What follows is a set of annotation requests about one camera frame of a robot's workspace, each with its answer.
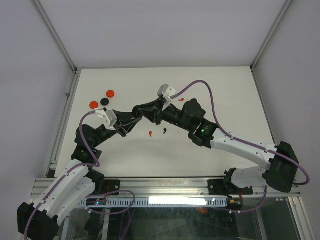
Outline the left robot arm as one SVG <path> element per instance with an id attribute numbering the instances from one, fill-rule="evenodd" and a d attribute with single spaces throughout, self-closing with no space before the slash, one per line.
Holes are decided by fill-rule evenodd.
<path id="1" fill-rule="evenodd" d="M 142 119 L 133 112 L 96 108 L 86 113 L 76 131 L 76 148 L 67 166 L 32 203 L 17 210 L 18 232 L 25 240 L 52 240 L 70 212 L 91 194 L 105 188 L 105 176 L 96 171 L 102 154 L 96 147 L 119 134 L 125 137 Z"/>

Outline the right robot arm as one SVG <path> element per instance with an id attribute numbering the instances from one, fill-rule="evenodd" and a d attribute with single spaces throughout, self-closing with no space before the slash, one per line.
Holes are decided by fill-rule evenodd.
<path id="1" fill-rule="evenodd" d="M 245 140 L 223 131 L 216 123 L 205 119 L 205 110 L 193 98 L 182 109 L 166 104 L 161 98 L 133 108 L 137 117 L 145 117 L 159 125 L 162 121 L 188 131 L 189 139 L 199 147 L 221 150 L 256 164 L 249 168 L 231 168 L 225 172 L 223 187 L 230 194 L 238 190 L 267 185 L 276 191 L 290 193 L 299 161 L 292 146 Z"/>

